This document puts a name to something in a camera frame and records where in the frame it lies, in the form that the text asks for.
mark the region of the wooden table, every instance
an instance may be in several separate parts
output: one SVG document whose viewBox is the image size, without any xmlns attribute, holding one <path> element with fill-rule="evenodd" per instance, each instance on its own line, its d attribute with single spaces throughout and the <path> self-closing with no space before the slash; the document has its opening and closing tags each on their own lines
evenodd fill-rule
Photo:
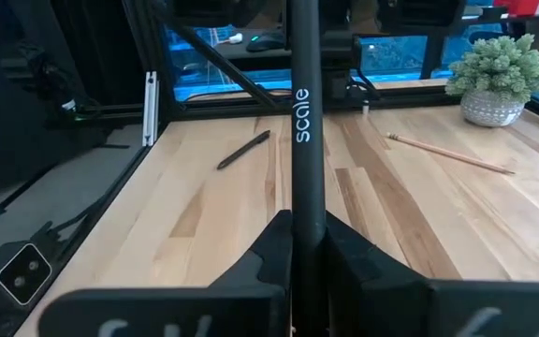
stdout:
<svg viewBox="0 0 539 337">
<path fill-rule="evenodd" d="M 539 281 L 539 117 L 506 128 L 459 107 L 329 115 L 327 208 L 429 277 Z M 217 164 L 255 134 L 268 141 Z M 479 157 L 506 176 L 385 139 L 386 132 Z M 173 123 L 18 331 L 85 287 L 206 286 L 290 206 L 286 116 Z"/>
</svg>

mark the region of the computer mouse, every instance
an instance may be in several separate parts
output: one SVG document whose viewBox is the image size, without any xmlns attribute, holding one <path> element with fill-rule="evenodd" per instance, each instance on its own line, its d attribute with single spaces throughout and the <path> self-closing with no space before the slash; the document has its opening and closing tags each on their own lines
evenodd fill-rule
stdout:
<svg viewBox="0 0 539 337">
<path fill-rule="evenodd" d="M 269 51 L 284 48 L 284 34 L 282 32 L 266 32 L 253 37 L 247 45 L 247 51 Z"/>
</svg>

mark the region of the black pole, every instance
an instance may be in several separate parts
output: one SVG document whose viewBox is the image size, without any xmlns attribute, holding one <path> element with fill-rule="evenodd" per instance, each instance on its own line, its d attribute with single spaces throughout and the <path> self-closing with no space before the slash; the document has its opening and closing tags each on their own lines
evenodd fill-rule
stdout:
<svg viewBox="0 0 539 337">
<path fill-rule="evenodd" d="M 326 234 L 318 0 L 291 0 L 293 325 L 297 336 L 326 335 L 328 302 L 321 271 Z"/>
<path fill-rule="evenodd" d="M 421 66 L 421 80 L 431 79 L 431 72 L 442 65 L 445 42 L 445 36 L 440 33 L 428 35 L 426 52 L 423 56 L 423 66 Z"/>
</svg>

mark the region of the black pen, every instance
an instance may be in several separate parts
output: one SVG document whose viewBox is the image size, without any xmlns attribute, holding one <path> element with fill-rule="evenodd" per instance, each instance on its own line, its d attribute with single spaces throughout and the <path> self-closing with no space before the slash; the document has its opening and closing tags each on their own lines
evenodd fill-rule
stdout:
<svg viewBox="0 0 539 337">
<path fill-rule="evenodd" d="M 228 158 L 222 160 L 217 169 L 224 169 L 228 165 L 232 164 L 235 160 L 239 159 L 247 151 L 253 149 L 257 144 L 260 144 L 270 137 L 270 131 L 264 131 L 261 135 L 255 137 L 253 140 L 246 143 L 243 147 L 239 148 L 235 153 L 228 156 Z"/>
</svg>

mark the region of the white plant pot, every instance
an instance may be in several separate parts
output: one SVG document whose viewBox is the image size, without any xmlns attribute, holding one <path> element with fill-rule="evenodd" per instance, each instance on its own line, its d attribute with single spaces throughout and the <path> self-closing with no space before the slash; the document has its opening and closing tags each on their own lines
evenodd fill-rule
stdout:
<svg viewBox="0 0 539 337">
<path fill-rule="evenodd" d="M 482 126 L 507 126 L 516 121 L 525 104 L 504 102 L 498 95 L 488 91 L 465 94 L 460 109 L 466 120 Z"/>
</svg>

